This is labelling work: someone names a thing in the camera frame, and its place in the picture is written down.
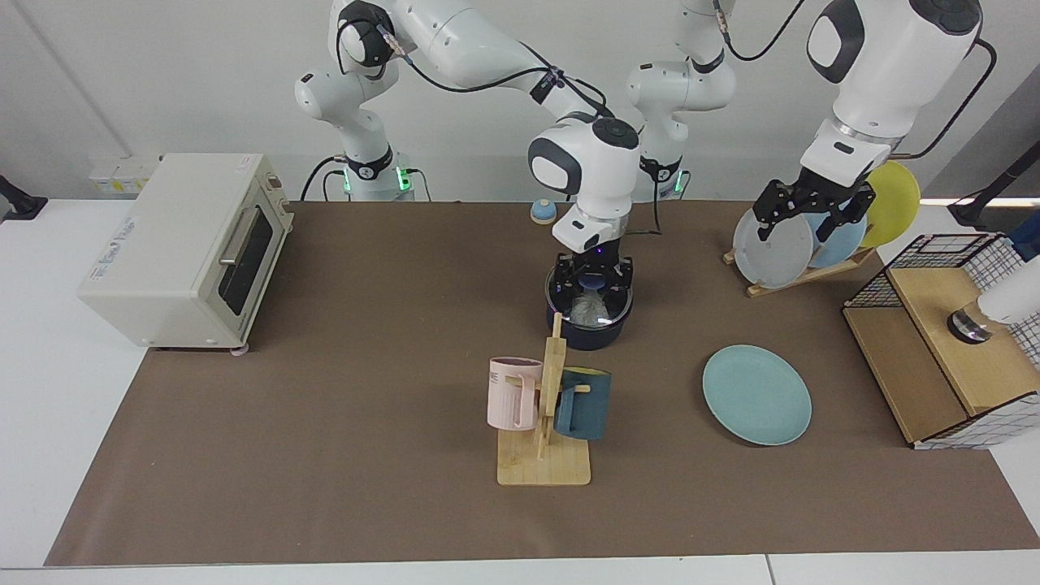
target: sticker label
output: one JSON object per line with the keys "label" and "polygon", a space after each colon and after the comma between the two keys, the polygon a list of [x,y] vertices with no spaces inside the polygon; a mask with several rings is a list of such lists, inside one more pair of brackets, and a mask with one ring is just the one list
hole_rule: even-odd
{"label": "sticker label", "polygon": [[105,278],[108,274],[109,269],[111,269],[112,263],[119,258],[120,252],[123,250],[123,246],[130,238],[130,235],[137,229],[137,222],[139,218],[126,218],[120,227],[112,234],[111,239],[108,240],[108,247],[104,252],[101,253],[101,258],[94,265],[94,270],[90,271],[89,279],[92,281],[99,281]]}
{"label": "sticker label", "polygon": [[252,166],[253,166],[253,155],[248,154],[242,157],[242,161],[238,163],[238,167],[235,167],[235,174],[243,175],[245,174],[245,171],[249,171],[250,167]]}

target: mug handle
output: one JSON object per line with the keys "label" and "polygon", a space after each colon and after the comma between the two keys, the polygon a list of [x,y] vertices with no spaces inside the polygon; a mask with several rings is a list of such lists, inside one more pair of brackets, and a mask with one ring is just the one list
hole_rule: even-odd
{"label": "mug handle", "polygon": [[523,386],[520,389],[520,418],[513,424],[519,429],[524,427],[524,421],[530,421],[535,415],[535,378],[531,376],[520,376]]}
{"label": "mug handle", "polygon": [[564,388],[560,392],[560,404],[556,405],[556,424],[566,425],[567,432],[574,431],[574,392],[575,388]]}

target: oven handle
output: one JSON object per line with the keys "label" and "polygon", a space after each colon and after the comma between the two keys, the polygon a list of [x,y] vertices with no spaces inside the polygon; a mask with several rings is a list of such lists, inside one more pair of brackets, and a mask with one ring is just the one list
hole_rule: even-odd
{"label": "oven handle", "polygon": [[242,254],[245,253],[245,246],[250,241],[250,234],[253,233],[253,228],[256,227],[257,220],[259,219],[259,207],[242,211],[242,214],[238,217],[238,224],[235,225],[235,231],[232,232],[231,239],[228,240],[228,246],[220,253],[220,265],[238,265],[238,262],[242,259]]}

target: yellow plate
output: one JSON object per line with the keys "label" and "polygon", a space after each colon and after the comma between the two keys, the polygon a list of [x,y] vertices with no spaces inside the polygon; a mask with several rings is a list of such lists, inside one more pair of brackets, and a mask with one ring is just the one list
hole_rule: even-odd
{"label": "yellow plate", "polygon": [[920,207],[920,187],[909,169],[889,160],[866,178],[877,194],[866,211],[867,232],[863,248],[892,241],[910,228]]}

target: oven door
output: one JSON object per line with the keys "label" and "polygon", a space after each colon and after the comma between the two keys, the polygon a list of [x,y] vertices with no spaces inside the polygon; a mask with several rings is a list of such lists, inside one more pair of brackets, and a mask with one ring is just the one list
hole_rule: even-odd
{"label": "oven door", "polygon": [[231,236],[217,258],[207,304],[244,344],[258,301],[274,269],[285,229],[260,184],[254,180],[233,224]]}

